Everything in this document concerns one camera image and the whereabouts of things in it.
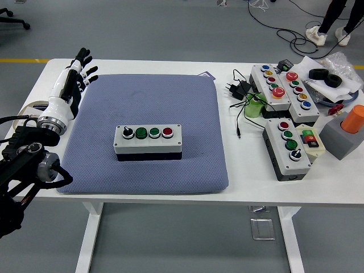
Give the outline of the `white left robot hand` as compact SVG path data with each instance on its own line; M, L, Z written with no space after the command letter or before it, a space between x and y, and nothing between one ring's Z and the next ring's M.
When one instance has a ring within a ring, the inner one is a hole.
M39 127L47 123L64 129L69 121L75 119L81 93L91 82L98 79L94 74L98 70L97 66L85 70L85 66L91 61L90 51L82 48L70 65L59 74L49 95L48 106L38 118Z

